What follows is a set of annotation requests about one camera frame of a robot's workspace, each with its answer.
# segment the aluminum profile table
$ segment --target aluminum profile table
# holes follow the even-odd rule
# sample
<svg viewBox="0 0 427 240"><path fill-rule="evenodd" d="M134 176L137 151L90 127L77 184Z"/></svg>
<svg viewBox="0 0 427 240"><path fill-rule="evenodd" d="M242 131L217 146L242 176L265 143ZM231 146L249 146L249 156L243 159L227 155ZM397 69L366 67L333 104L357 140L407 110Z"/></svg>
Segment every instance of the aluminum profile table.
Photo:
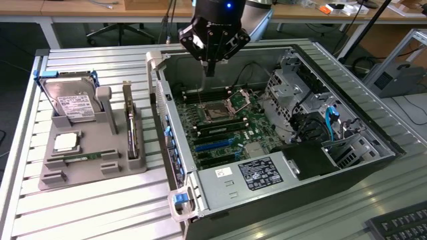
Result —
<svg viewBox="0 0 427 240"><path fill-rule="evenodd" d="M411 126L373 96L318 43L307 39L266 40L299 44L350 97L407 151L407 156L350 190L217 237L215 240L369 240L365 221L426 200L427 144ZM30 77L0 189L2 239L181 240L181 225L167 203L170 191L150 109L146 52L179 49L149 45L51 50L35 58L33 70L95 69L113 89L113 108L123 106L122 82L133 81L134 100L143 108L149 171L65 187L38 188L53 107Z"/></svg>

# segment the warning label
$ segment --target warning label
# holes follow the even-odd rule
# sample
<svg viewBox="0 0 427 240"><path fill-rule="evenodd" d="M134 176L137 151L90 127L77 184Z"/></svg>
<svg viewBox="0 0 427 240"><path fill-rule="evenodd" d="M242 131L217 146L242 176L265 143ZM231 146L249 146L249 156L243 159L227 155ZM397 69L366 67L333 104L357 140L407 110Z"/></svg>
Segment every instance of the warning label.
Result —
<svg viewBox="0 0 427 240"><path fill-rule="evenodd" d="M283 182L270 157L239 164L249 189L253 191Z"/></svg>
<svg viewBox="0 0 427 240"><path fill-rule="evenodd" d="M94 108L89 95L59 96L59 104L70 119L94 117Z"/></svg>

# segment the office chair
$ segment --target office chair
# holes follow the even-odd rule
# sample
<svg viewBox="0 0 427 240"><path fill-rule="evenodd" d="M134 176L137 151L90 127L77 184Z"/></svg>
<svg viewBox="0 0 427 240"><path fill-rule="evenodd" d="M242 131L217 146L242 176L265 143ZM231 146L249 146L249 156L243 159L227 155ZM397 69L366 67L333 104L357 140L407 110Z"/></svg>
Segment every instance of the office chair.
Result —
<svg viewBox="0 0 427 240"><path fill-rule="evenodd" d="M105 23L103 24L105 27L101 30L86 35L87 43L91 46L95 46L97 41L93 39L93 37L118 29L119 30L119 46L122 46L122 36L123 36L123 34L126 34L126 30L147 37L151 40L151 44L155 44L155 37L150 33L147 33L146 31L143 31L145 24L143 23L139 24L139 29L131 27L130 25L133 25L133 24L134 23L115 23L113 25L109 25L109 23Z"/></svg>

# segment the blue cable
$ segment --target blue cable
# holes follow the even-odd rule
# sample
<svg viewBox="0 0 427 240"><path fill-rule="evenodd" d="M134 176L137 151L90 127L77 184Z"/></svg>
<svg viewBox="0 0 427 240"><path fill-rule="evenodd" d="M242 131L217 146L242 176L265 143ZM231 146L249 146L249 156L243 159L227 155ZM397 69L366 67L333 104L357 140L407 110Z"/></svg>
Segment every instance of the blue cable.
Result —
<svg viewBox="0 0 427 240"><path fill-rule="evenodd" d="M326 113L325 113L325 121L326 121L326 126L327 126L327 130L331 133L331 141L334 142L334 131L333 131L333 127L331 127L331 116L333 116L333 120L337 121L341 117L341 113L339 111L337 111L337 108L334 106L330 106L326 109Z"/></svg>

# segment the keyboard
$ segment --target keyboard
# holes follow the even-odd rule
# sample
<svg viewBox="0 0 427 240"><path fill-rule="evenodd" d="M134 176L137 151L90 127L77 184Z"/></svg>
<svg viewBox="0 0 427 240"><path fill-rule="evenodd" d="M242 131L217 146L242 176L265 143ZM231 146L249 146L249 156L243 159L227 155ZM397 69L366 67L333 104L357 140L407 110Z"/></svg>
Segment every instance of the keyboard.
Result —
<svg viewBox="0 0 427 240"><path fill-rule="evenodd" d="M377 240L427 240L427 201L366 222Z"/></svg>

